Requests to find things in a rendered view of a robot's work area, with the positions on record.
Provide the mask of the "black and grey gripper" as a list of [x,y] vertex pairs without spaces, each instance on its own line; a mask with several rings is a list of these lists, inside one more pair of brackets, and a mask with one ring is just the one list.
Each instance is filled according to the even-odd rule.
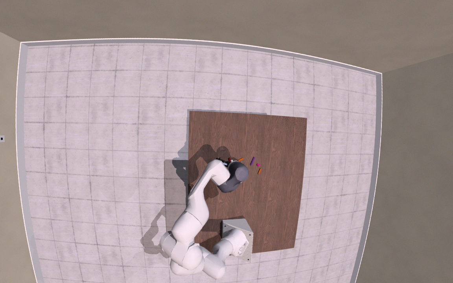
[[[221,160],[221,158],[219,158],[219,159],[216,158],[216,160]],[[224,160],[221,160],[221,161],[222,161],[222,163],[223,163],[226,167],[228,167],[228,165],[229,165],[230,162],[224,161]]]

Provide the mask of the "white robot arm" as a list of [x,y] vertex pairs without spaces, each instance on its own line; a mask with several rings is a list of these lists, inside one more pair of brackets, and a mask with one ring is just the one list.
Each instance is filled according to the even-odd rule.
[[231,229],[213,246],[213,253],[194,237],[208,221],[209,210],[204,199],[204,188],[211,179],[224,193],[234,191],[249,176],[248,168],[241,162],[230,160],[228,169],[221,160],[212,160],[204,169],[188,195],[188,204],[176,220],[171,231],[162,235],[161,249],[171,257],[170,268],[175,275],[189,276],[205,272],[219,279],[226,271],[225,258],[229,255],[242,256],[249,242],[239,229]]

